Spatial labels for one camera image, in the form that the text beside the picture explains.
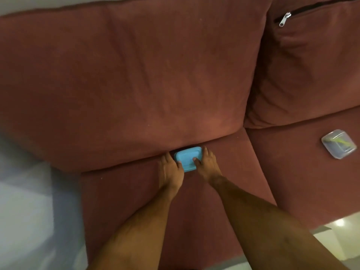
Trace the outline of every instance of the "red fabric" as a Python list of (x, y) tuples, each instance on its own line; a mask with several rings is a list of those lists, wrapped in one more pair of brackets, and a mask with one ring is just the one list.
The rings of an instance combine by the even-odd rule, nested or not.
[(232, 134), (270, 3), (126, 0), (1, 17), (0, 129), (64, 171)]
[[(244, 129), (206, 145), (229, 180), (275, 203)], [(148, 158), (82, 175), (89, 262), (111, 234), (155, 195), (157, 161), (158, 157)], [(241, 254), (218, 194), (196, 171), (185, 173), (171, 204), (159, 269), (204, 269)]]
[(360, 150), (339, 160), (321, 138), (335, 129), (360, 145), (360, 107), (248, 135), (279, 208), (310, 229), (360, 211)]
[(326, 0), (274, 0), (244, 126), (288, 125), (360, 105), (360, 0), (277, 17)]

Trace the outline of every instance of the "blue plastic container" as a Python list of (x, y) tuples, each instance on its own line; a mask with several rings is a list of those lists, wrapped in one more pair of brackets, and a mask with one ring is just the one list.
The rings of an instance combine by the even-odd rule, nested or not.
[(181, 161), (182, 167), (185, 172), (193, 171), (196, 169), (193, 158), (202, 159), (201, 147), (193, 147), (186, 150), (181, 150), (175, 153), (174, 158), (176, 162)]

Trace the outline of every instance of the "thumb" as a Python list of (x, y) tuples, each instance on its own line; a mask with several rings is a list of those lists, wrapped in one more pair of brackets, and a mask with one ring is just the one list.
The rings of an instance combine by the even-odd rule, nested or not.
[(194, 161), (194, 164), (195, 164), (195, 166), (196, 166), (197, 168), (201, 166), (200, 160), (197, 159), (196, 157), (193, 158), (193, 161)]
[(178, 169), (183, 171), (183, 170), (184, 170), (184, 168), (182, 167), (182, 163), (181, 163), (181, 161), (179, 161), (177, 164), (178, 164)]

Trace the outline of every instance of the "zipper pull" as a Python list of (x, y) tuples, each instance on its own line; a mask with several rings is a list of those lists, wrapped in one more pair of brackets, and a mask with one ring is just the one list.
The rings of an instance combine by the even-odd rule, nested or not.
[(283, 27), (285, 25), (286, 20), (291, 16), (291, 12), (288, 12), (284, 15), (283, 19), (281, 20), (279, 27)]

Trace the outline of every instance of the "person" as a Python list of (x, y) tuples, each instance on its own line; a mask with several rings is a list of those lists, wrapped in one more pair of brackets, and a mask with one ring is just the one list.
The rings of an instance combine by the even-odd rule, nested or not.
[[(212, 151), (194, 159), (200, 176), (220, 196), (236, 237), (253, 270), (347, 269), (290, 214), (256, 197), (222, 175)], [(169, 153), (159, 162), (159, 191), (106, 243), (88, 270), (156, 270), (171, 201), (184, 170)]]

